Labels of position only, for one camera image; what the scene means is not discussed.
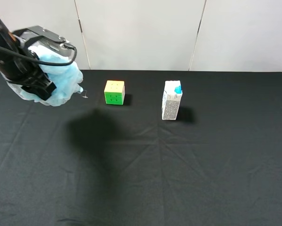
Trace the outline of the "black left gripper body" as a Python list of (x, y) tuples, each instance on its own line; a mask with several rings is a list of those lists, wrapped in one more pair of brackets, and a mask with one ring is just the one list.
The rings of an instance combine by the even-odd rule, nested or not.
[(48, 100), (56, 89), (55, 84), (42, 71), (38, 55), (16, 44), (0, 48), (0, 71), (7, 84), (20, 85), (24, 91)]

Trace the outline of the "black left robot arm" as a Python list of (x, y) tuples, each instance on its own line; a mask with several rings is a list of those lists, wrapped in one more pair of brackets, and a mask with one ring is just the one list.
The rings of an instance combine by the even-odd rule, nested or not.
[(30, 62), (7, 53), (21, 54), (38, 60), (38, 55), (25, 48), (0, 19), (0, 72), (9, 85), (48, 100), (56, 89), (55, 84), (42, 71), (38, 63)]

